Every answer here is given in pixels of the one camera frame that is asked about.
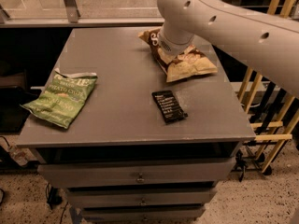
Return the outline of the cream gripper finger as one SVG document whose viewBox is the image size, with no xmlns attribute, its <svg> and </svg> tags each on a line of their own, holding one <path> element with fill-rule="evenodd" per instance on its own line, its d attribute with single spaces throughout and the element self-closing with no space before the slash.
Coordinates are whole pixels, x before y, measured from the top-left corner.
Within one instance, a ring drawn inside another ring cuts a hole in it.
<svg viewBox="0 0 299 224">
<path fill-rule="evenodd" d="M 162 48 L 158 48 L 157 51 L 158 51 L 158 61 L 161 63 L 170 64 L 177 58 L 176 55 L 169 55 L 165 53 Z"/>
</svg>

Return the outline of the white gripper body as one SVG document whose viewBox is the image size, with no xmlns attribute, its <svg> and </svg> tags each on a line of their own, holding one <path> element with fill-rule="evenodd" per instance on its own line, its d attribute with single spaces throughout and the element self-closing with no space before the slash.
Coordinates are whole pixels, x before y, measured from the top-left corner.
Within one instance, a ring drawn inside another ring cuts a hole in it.
<svg viewBox="0 0 299 224">
<path fill-rule="evenodd" d="M 194 35 L 187 33 L 167 34 L 160 31 L 158 43 L 166 54 L 178 55 L 192 43 L 193 38 Z"/>
</svg>

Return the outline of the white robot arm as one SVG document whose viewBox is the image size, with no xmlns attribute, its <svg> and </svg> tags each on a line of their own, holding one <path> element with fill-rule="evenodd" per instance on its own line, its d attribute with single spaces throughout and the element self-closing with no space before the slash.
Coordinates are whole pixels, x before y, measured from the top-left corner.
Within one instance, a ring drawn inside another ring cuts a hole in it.
<svg viewBox="0 0 299 224">
<path fill-rule="evenodd" d="M 221 0 L 157 0 L 159 43 L 178 55 L 198 35 L 299 97 L 299 22 Z"/>
</svg>

